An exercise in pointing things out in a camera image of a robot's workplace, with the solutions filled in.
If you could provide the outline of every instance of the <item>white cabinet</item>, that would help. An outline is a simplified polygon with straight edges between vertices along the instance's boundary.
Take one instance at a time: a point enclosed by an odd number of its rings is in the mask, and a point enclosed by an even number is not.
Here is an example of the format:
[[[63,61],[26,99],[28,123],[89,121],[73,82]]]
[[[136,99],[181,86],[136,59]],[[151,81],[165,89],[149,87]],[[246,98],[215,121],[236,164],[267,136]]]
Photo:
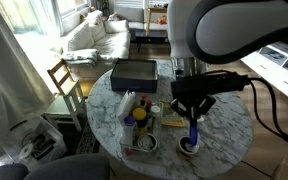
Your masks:
[[[274,43],[241,60],[288,96],[288,45],[281,42]]]

